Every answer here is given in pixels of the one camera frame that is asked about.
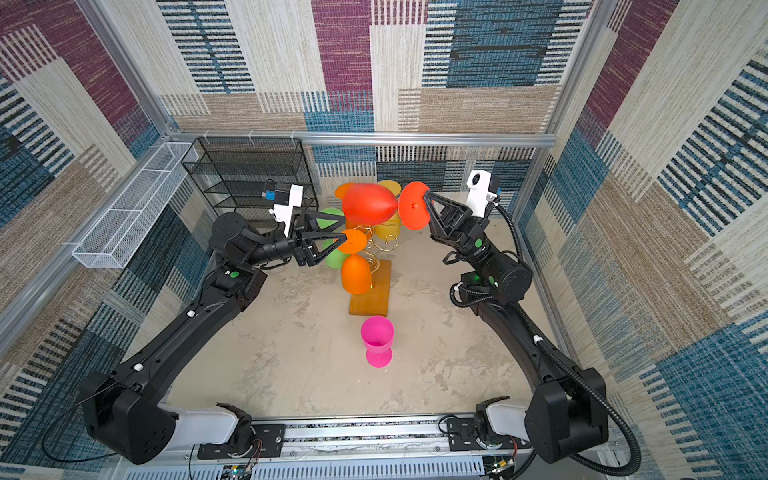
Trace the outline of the yellow wine glass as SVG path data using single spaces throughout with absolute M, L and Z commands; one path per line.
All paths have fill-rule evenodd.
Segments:
M 395 198 L 398 198 L 402 191 L 402 187 L 399 183 L 392 180 L 381 180 L 379 185 L 388 189 Z M 397 240 L 400 235 L 401 220 L 398 209 L 395 209 L 393 215 L 386 221 L 374 227 L 374 234 L 377 238 L 389 242 L 390 240 Z

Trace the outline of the red wine glass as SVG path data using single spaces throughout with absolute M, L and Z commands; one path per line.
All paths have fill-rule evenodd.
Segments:
M 380 184 L 352 184 L 342 197 L 342 211 L 352 222 L 379 225 L 398 214 L 410 230 L 427 226 L 430 214 L 424 199 L 429 188 L 423 182 L 409 183 L 398 196 Z

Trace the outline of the pink wine glass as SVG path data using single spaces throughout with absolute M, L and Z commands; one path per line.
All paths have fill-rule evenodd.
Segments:
M 372 367 L 384 368 L 390 364 L 394 334 L 394 325 L 386 317 L 373 316 L 363 322 L 360 335 L 366 349 L 366 360 Z

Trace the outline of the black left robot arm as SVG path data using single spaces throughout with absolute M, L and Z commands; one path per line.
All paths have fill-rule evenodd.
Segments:
M 232 457 L 249 454 L 256 433 L 245 411 L 225 403 L 211 410 L 172 410 L 161 400 L 205 344 L 257 298 L 268 270 L 290 261 L 321 263 L 345 242 L 345 223 L 341 215 L 300 208 L 276 229 L 259 233 L 236 212 L 219 216 L 194 300 L 111 373 L 94 372 L 81 382 L 86 433 L 136 465 L 187 445 L 210 445 Z

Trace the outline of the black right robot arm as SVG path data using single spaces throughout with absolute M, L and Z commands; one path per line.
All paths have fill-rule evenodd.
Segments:
M 533 393 L 521 415 L 506 413 L 501 398 L 479 404 L 478 437 L 497 444 L 501 437 L 526 441 L 548 463 L 569 458 L 612 477 L 635 474 L 642 461 L 631 427 L 606 397 L 606 383 L 593 368 L 583 369 L 551 342 L 520 305 L 532 284 L 532 269 L 517 254 L 498 249 L 485 233 L 495 202 L 480 216 L 464 204 L 428 191 L 423 200 L 431 238 L 451 248 L 444 264 L 465 262 L 471 271 L 451 286 L 449 298 L 471 310 L 507 347 Z M 625 464 L 608 466 L 584 456 L 602 445 L 614 423 L 626 440 Z

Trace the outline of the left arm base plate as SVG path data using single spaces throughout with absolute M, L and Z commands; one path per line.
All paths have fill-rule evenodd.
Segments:
M 285 424 L 251 424 L 240 426 L 224 444 L 203 444 L 196 453 L 198 460 L 276 458 L 281 455 Z

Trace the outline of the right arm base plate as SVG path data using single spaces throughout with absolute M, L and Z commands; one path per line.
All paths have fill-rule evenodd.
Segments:
M 445 415 L 437 422 L 438 430 L 447 437 L 451 451 L 530 450 L 529 441 L 494 433 L 484 421 L 474 417 Z

